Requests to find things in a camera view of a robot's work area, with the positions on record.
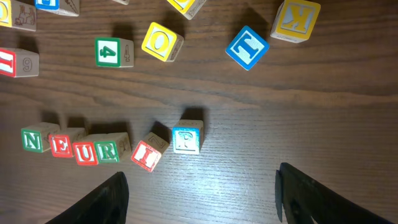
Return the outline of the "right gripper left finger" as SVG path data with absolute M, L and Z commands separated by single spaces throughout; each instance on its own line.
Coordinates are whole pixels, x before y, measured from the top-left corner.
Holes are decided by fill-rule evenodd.
M 125 224 L 128 203 L 127 178 L 117 172 L 46 224 Z

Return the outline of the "red U block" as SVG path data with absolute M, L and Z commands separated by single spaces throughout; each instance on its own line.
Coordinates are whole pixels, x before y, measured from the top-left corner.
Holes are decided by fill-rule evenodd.
M 91 134 L 73 143 L 76 162 L 79 166 L 96 166 L 99 164 L 95 149 L 95 140 L 99 134 Z

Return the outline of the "green R block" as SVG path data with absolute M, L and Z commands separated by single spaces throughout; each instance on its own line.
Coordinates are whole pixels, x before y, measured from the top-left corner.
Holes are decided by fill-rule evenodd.
M 110 133 L 93 141 L 100 164 L 119 163 L 131 154 L 128 133 Z

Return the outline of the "blue P block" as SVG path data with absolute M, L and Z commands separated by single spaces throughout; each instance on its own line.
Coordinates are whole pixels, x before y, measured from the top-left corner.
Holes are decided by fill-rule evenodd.
M 202 120 L 181 119 L 172 128 L 173 151 L 177 154 L 199 154 L 204 142 Z

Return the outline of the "red E block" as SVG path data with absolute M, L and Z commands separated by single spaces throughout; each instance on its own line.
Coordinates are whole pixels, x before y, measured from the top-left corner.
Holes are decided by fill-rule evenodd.
M 50 134 L 49 142 L 53 157 L 73 157 L 73 143 L 85 136 L 85 128 L 65 128 L 57 133 Z

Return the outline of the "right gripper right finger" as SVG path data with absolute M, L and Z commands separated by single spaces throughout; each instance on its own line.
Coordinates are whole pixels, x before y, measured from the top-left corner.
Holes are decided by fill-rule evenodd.
M 275 206 L 280 222 L 383 223 L 389 220 L 338 195 L 287 162 L 275 173 Z

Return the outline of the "green N block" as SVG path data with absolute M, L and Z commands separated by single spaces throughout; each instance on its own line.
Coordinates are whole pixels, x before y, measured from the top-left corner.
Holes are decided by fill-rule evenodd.
M 26 151 L 43 153 L 50 150 L 49 135 L 60 131 L 60 125 L 41 122 L 21 129 L 22 147 Z

